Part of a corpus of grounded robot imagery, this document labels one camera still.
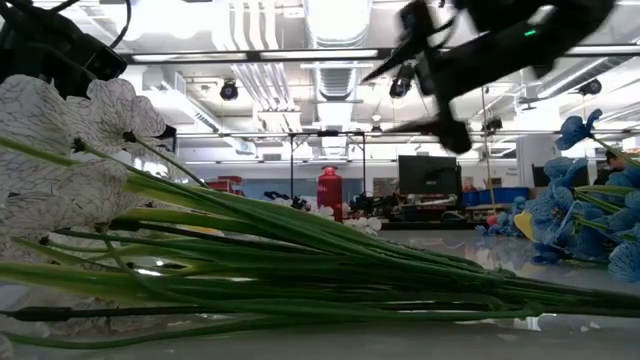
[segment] blue flower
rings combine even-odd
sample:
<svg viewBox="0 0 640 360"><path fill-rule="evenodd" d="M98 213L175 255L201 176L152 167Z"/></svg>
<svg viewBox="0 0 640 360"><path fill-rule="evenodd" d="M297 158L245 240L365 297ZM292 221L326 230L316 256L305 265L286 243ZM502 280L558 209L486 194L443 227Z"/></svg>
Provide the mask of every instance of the blue flower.
<svg viewBox="0 0 640 360"><path fill-rule="evenodd" d="M618 244L621 244L621 243L623 243L625 241L638 241L638 242L640 242L640 223L636 223L629 230L618 231L618 232L614 233L613 235L611 235L610 238L613 241L617 242Z"/></svg>
<svg viewBox="0 0 640 360"><path fill-rule="evenodd" d="M562 136L556 140L558 149L569 150L580 141L592 137L591 130L593 129L593 123L598 120L600 116L602 116L602 110L596 109L589 115L586 125L582 123L581 117L569 116L560 128Z"/></svg>
<svg viewBox="0 0 640 360"><path fill-rule="evenodd" d="M611 252L607 243L607 237L600 231L583 226L570 242L569 251L578 259L606 259Z"/></svg>
<svg viewBox="0 0 640 360"><path fill-rule="evenodd" d="M545 245L562 245L573 232L571 216L573 194L565 187L547 190L535 200L527 201L535 240Z"/></svg>
<svg viewBox="0 0 640 360"><path fill-rule="evenodd" d="M609 256L609 273L617 280L640 281L640 243L618 245Z"/></svg>
<svg viewBox="0 0 640 360"><path fill-rule="evenodd" d="M588 163L587 159L584 158L574 162L573 159L566 157L559 157L547 161L547 163L544 164L544 173L551 179L549 187L571 187L578 171L585 168Z"/></svg>
<svg viewBox="0 0 640 360"><path fill-rule="evenodd" d="M640 167L625 164L623 171L609 175L607 185L640 188Z"/></svg>
<svg viewBox="0 0 640 360"><path fill-rule="evenodd" d="M542 243L534 243L533 248L538 252L538 255L531 258L531 262L539 265L552 265L557 264L562 258L566 256L561 249L544 245Z"/></svg>

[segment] red cylinder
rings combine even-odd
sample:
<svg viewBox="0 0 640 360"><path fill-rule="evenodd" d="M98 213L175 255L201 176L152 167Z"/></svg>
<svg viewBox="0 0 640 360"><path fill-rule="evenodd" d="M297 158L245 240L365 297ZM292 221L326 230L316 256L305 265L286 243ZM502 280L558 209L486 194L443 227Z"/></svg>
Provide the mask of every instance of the red cylinder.
<svg viewBox="0 0 640 360"><path fill-rule="evenodd" d="M333 209L333 218L342 222L342 178L336 174L336 168L325 166L318 177L318 207Z"/></svg>

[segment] white flower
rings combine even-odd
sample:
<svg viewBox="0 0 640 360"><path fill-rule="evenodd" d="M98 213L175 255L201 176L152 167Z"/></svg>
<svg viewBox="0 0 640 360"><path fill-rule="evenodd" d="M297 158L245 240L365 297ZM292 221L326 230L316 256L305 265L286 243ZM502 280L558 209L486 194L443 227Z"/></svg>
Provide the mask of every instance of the white flower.
<svg viewBox="0 0 640 360"><path fill-rule="evenodd" d="M131 132L146 142L166 128L151 101L136 96L133 85L126 80L94 80L87 96L90 100L69 97L67 103L83 117L78 126L80 138L101 151L114 154L129 147L125 133Z"/></svg>
<svg viewBox="0 0 640 360"><path fill-rule="evenodd" d="M186 164L182 162L182 160L178 159L174 153L167 150L167 148L164 146L164 143L162 141L158 139L147 139L145 143L153 147L156 151L158 151L162 155L170 158L171 161L179 163L184 167L187 167ZM140 159L140 161L143 161L143 162L160 164L166 167L167 172L166 174L162 174L163 178L166 178L174 182L188 179L188 176L185 175L185 173L182 170L178 169L175 165L169 163L165 159L161 158L160 156L156 155L155 153L149 151L148 149L146 149L145 147L139 144L136 144L136 143L129 144L127 147L127 151L131 154L133 159Z"/></svg>
<svg viewBox="0 0 640 360"><path fill-rule="evenodd" d="M13 345L6 336L0 335L0 360L11 360L13 356Z"/></svg>
<svg viewBox="0 0 640 360"><path fill-rule="evenodd" d="M50 231L83 222L82 211L62 196L41 192L12 196L0 209L0 239L39 240Z"/></svg>
<svg viewBox="0 0 640 360"><path fill-rule="evenodd" d="M78 121L55 87L33 77L14 75L0 85L0 136L38 150L67 156ZM64 168L0 146L3 192L48 191Z"/></svg>
<svg viewBox="0 0 640 360"><path fill-rule="evenodd" d="M124 191L126 167L111 159L74 165L55 179L59 195L82 210L83 224L108 223L130 209L148 202Z"/></svg>

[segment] black equipment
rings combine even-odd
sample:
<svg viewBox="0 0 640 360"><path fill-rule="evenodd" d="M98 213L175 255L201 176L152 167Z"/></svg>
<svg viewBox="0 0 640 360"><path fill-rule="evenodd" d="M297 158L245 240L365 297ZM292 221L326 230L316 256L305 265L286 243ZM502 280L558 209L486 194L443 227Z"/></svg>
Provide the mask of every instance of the black equipment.
<svg viewBox="0 0 640 360"><path fill-rule="evenodd" d="M86 97L89 83L110 80L127 68L113 48L124 37L131 19L131 3L126 0L127 25L111 47L83 33L60 11L77 3L66 1L45 10L27 0L0 0L5 24L0 31L0 82L24 74L50 82L64 98Z"/></svg>
<svg viewBox="0 0 640 360"><path fill-rule="evenodd" d="M224 85L222 85L222 89L220 89L220 97L224 101L231 101L238 98L238 87L236 86L235 80L227 79L224 81Z"/></svg>
<svg viewBox="0 0 640 360"><path fill-rule="evenodd" d="M454 157L398 156L401 194L458 194L461 179Z"/></svg>
<svg viewBox="0 0 640 360"><path fill-rule="evenodd" d="M615 0L454 0L453 4L459 11L466 9L484 34L443 51L455 17L436 27L424 0L413 0L399 13L402 44L363 82L414 61L420 89L424 96L435 95L439 114L390 131L433 134L447 149L464 153L471 149L469 133L465 124L455 121L449 103L524 67L532 67L538 77L547 74L556 58L600 27ZM532 15L546 5L553 8L539 23L530 24ZM429 38L443 30L449 31L444 41L430 44Z"/></svg>

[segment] black monitor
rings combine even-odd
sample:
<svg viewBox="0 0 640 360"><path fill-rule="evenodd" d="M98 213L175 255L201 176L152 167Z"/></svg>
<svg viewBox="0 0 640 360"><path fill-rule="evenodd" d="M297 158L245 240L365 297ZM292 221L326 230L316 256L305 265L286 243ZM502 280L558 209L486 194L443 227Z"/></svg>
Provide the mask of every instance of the black monitor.
<svg viewBox="0 0 640 360"><path fill-rule="evenodd" d="M533 186L535 187L546 187L549 186L549 182L551 179L545 174L544 166L535 166L531 165L531 169L533 170ZM589 182L589 170L587 167L583 167L576 173L576 176L573 178L573 184L571 186L587 186L590 185Z"/></svg>
<svg viewBox="0 0 640 360"><path fill-rule="evenodd" d="M398 179L401 194L450 195L461 187L454 157L398 156Z"/></svg>

